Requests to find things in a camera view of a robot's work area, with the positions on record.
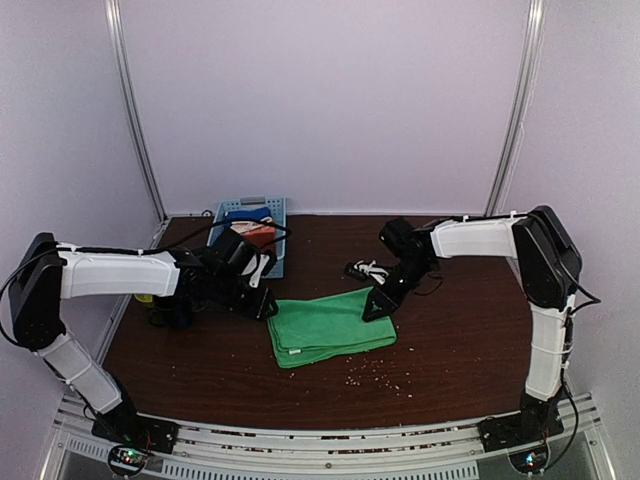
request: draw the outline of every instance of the yellow object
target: yellow object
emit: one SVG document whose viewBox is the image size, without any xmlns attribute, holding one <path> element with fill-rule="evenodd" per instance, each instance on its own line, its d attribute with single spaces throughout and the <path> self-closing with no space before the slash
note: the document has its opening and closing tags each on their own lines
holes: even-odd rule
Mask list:
<svg viewBox="0 0 640 480">
<path fill-rule="evenodd" d="M 145 307 L 153 308 L 153 295 L 134 295 Z"/>
</svg>

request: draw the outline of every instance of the green towel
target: green towel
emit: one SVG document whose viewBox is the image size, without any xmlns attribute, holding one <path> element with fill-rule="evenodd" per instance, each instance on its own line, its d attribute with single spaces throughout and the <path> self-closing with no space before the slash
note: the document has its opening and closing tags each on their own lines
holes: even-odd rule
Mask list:
<svg viewBox="0 0 640 480">
<path fill-rule="evenodd" d="M 390 317 L 368 323 L 362 320 L 370 290 L 309 301 L 279 301 L 280 312 L 269 319 L 278 365 L 295 368 L 392 345 L 396 331 Z"/>
</svg>

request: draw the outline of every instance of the wooden table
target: wooden table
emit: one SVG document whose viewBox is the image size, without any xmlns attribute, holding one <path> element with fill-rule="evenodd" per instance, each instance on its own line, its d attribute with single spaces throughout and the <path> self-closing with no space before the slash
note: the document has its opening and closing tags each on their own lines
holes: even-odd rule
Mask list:
<svg viewBox="0 0 640 480">
<path fill-rule="evenodd" d="M 349 261 L 394 263 L 378 241 L 386 217 L 292 216 L 276 298 L 362 288 Z M 428 219 L 414 219 L 415 225 Z M 171 221 L 162 242 L 211 222 Z M 187 245 L 204 245 L 206 234 Z M 516 410 L 528 371 L 531 317 L 503 259 L 441 262 L 444 284 L 393 315 L 395 345 L 295 370 L 278 368 L 265 323 L 208 309 L 182 331 L 148 323 L 132 301 L 105 367 L 139 410 L 181 420 L 281 429 L 430 424 Z M 428 290 L 432 284 L 425 280 Z"/>
</svg>

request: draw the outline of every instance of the plastic crate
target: plastic crate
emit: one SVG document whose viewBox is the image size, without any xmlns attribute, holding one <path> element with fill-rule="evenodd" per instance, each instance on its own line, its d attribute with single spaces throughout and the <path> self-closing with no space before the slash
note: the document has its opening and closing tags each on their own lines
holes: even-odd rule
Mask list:
<svg viewBox="0 0 640 480">
<path fill-rule="evenodd" d="M 237 210 L 255 210 L 267 206 L 271 210 L 271 218 L 274 223 L 287 226 L 287 199 L 283 197 L 250 197 L 241 198 L 239 200 L 226 200 L 221 202 L 216 212 L 215 221 L 223 220 L 227 212 L 234 212 Z M 207 245 L 211 245 L 218 236 L 222 233 L 224 225 L 220 225 L 211 229 L 209 233 L 209 240 Z M 280 236 L 284 232 L 276 230 L 276 235 Z M 271 271 L 264 276 L 264 278 L 282 278 L 284 277 L 284 256 L 286 251 L 287 240 L 282 240 L 276 243 L 276 257 L 277 262 L 271 269 Z"/>
</svg>

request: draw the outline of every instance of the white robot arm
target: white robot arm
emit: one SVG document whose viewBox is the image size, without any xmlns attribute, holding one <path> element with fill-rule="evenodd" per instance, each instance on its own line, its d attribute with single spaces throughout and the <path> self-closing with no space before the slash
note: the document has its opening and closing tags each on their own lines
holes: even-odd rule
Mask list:
<svg viewBox="0 0 640 480">
<path fill-rule="evenodd" d="M 531 362 L 521 399 L 521 414 L 480 425 L 485 449 L 493 450 L 537 438 L 554 423 L 563 370 L 572 345 L 572 309 L 582 259 L 550 207 L 503 217 L 448 219 L 414 228 L 399 218 L 387 222 L 380 240 L 400 259 L 370 292 L 363 319 L 393 313 L 427 273 L 439 269 L 439 258 L 499 256 L 518 261 L 522 287 L 533 319 Z M 348 264 L 345 273 L 362 279 L 369 265 Z"/>
<path fill-rule="evenodd" d="M 124 387 L 91 358 L 62 322 L 60 300 L 85 295 L 154 295 L 166 323 L 174 328 L 188 326 L 192 302 L 202 300 L 265 319 L 278 308 L 259 280 L 274 262 L 273 255 L 262 253 L 231 229 L 198 254 L 184 248 L 77 247 L 41 233 L 9 284 L 14 343 L 41 357 L 82 396 L 96 416 L 95 435 L 170 453 L 177 425 L 137 414 Z"/>
</svg>

